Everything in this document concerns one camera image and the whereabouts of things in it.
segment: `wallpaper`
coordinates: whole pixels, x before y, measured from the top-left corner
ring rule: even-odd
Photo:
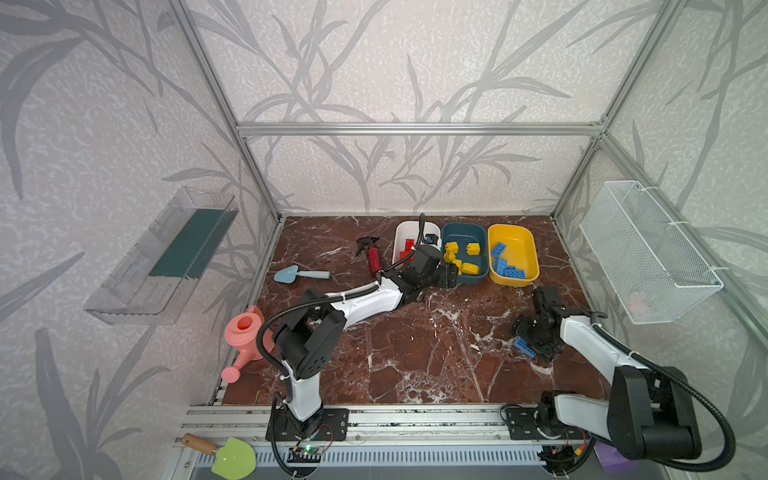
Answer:
[[[187,3],[240,122],[483,122],[599,119],[661,0]],[[545,212],[587,141],[250,140],[312,214]]]
[[[768,2],[688,2],[673,31],[611,127],[705,240],[765,304],[768,205],[766,91]],[[578,225],[607,180],[623,180],[596,156],[558,218],[595,306],[633,349],[680,368],[726,413],[737,456],[701,478],[763,478],[768,468],[768,358],[727,308],[710,297],[672,323],[632,324]],[[705,452],[720,451],[717,424],[697,406]]]
[[[0,478],[157,478],[273,221],[163,2],[0,1]],[[181,186],[240,213],[173,326],[83,306]]]
[[[611,133],[768,307],[768,4],[714,5],[683,10]]]

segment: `toy shovel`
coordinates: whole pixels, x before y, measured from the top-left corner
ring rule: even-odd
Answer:
[[[291,265],[275,273],[275,281],[280,283],[293,283],[297,276],[329,279],[331,277],[331,272],[300,272],[298,265]]]
[[[181,445],[206,455],[215,455],[216,463],[211,471],[227,480],[246,478],[256,469],[253,447],[242,440],[230,438],[225,446],[217,447],[215,443],[187,433],[181,437]]]

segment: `light blue trowel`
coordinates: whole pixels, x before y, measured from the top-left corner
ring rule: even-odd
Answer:
[[[275,281],[280,283],[293,283],[297,276],[329,279],[331,277],[331,272],[300,272],[298,265],[291,265],[275,273]]]

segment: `yellow bin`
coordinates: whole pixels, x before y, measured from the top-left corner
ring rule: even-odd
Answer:
[[[507,260],[509,266],[514,266],[518,270],[525,270],[525,280],[501,276],[493,270],[491,251],[499,242],[507,246],[507,249],[502,253],[502,258]],[[491,272],[488,276],[499,285],[530,285],[538,278],[538,257],[536,256],[533,233],[519,225],[505,225],[503,223],[492,225],[488,229],[488,261],[491,263]]]

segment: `yellow building block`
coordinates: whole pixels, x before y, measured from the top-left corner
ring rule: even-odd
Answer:
[[[480,273],[480,267],[472,263],[464,262],[462,263],[462,272],[468,273],[469,275],[477,275]]]

